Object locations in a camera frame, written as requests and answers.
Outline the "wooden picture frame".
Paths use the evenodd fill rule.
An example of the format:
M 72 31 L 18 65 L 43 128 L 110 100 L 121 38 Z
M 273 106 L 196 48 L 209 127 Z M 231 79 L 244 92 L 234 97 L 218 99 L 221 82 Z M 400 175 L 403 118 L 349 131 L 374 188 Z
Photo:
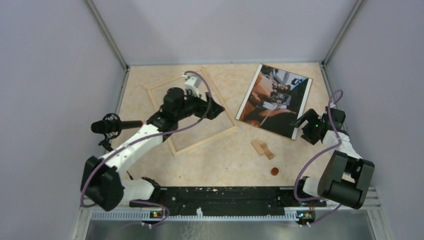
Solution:
M 204 68 L 197 70 L 197 72 L 207 81 L 213 100 L 224 107 L 224 111 L 213 120 L 206 118 L 198 125 L 170 136 L 167 142 L 172 154 L 175 156 L 204 145 L 238 127 L 234 115 L 231 113 L 228 104 L 216 87 L 211 75 Z M 163 104 L 163 98 L 167 90 L 172 87 L 183 89 L 183 77 L 179 76 L 171 80 L 162 81 L 147 88 L 148 95 L 155 110 L 158 110 Z

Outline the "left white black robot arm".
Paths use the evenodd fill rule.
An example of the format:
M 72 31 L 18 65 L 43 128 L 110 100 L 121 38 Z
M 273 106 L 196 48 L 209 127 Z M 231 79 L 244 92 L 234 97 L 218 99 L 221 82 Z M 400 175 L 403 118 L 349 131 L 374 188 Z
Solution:
M 161 194 L 153 181 L 146 177 L 125 180 L 127 171 L 149 150 L 178 133 L 179 121 L 191 116 L 213 120 L 225 111 L 209 92 L 205 96 L 206 99 L 202 99 L 190 90 L 170 88 L 160 109 L 132 137 L 100 158 L 91 156 L 83 170 L 80 205 L 85 207 L 84 198 L 88 197 L 105 211 L 133 200 L 142 200 L 149 207 L 156 206 Z

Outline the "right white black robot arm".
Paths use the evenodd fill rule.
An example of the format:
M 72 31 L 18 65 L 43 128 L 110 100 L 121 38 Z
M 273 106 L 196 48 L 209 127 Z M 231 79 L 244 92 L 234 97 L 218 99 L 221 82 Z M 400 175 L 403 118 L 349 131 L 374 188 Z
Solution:
M 330 200 L 356 210 L 363 206 L 375 165 L 354 150 L 348 132 L 343 129 L 345 119 L 344 111 L 326 107 L 322 115 L 310 108 L 292 122 L 292 126 L 301 128 L 302 139 L 312 145 L 321 142 L 326 146 L 307 162 L 295 180 L 293 200 L 297 205 Z M 330 159 L 322 176 L 319 179 L 303 176 L 306 168 L 325 153 L 330 154 Z

